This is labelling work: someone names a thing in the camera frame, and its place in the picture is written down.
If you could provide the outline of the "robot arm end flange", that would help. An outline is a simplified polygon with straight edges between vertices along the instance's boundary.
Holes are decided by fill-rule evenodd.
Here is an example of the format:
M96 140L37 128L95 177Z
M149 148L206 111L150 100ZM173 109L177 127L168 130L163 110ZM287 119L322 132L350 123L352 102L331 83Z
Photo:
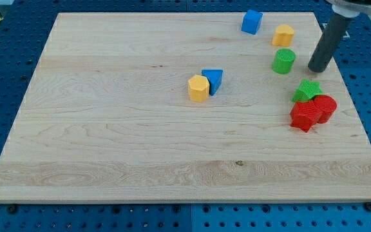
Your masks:
M332 5L335 13L343 17L353 18L360 13L371 15L371 0L326 0Z

